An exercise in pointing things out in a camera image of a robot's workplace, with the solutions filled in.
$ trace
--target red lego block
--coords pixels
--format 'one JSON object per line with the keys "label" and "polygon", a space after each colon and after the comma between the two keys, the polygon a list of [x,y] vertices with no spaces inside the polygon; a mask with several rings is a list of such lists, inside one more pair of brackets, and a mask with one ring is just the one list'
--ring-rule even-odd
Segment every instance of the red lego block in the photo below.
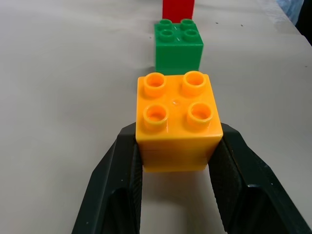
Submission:
{"label": "red lego block", "polygon": [[192,19],[195,0],[163,0],[162,18],[172,23],[180,23],[183,19]]}

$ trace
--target toy block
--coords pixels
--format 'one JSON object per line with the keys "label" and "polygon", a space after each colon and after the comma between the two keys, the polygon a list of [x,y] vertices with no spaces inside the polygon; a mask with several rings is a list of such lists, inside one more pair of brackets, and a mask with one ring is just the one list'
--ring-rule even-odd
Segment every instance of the toy block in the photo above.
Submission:
{"label": "toy block", "polygon": [[145,171],[204,170],[222,136],[208,75],[138,78],[136,141]]}
{"label": "toy block", "polygon": [[155,71],[164,75],[197,71],[203,46],[191,19],[183,19],[181,23],[162,19],[155,24]]}
{"label": "toy block", "polygon": [[192,19],[195,0],[163,0],[162,18],[173,23],[182,19]]}

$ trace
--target green lego block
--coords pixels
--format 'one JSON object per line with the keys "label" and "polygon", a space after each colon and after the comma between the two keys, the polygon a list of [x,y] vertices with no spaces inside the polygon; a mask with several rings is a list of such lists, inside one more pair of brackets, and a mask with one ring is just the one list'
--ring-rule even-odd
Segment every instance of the green lego block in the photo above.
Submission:
{"label": "green lego block", "polygon": [[155,24],[155,71],[183,75],[198,71],[204,43],[191,19],[172,23],[162,19]]}

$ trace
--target table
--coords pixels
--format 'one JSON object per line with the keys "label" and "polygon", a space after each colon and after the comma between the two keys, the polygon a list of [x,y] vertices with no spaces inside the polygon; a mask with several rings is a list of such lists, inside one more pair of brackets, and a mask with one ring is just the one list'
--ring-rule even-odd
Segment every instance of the table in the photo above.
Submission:
{"label": "table", "polygon": [[[0,2],[0,232],[67,234],[92,170],[135,121],[161,0]],[[273,0],[197,0],[221,121],[312,227],[312,49]],[[142,234],[224,233],[203,172],[143,175]]]}

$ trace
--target lego duplo brick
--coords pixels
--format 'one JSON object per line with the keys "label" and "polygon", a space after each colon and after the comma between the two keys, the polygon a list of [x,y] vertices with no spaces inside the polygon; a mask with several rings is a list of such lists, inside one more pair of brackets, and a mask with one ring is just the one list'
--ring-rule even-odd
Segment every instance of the lego duplo brick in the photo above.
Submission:
{"label": "lego duplo brick", "polygon": [[203,170],[222,136],[208,75],[138,79],[136,141],[145,171]]}
{"label": "lego duplo brick", "polygon": [[191,19],[195,0],[163,0],[162,18],[173,23],[180,23],[182,19]]}
{"label": "lego duplo brick", "polygon": [[203,41],[191,19],[172,23],[162,19],[155,24],[155,71],[164,75],[182,75],[197,71]]}

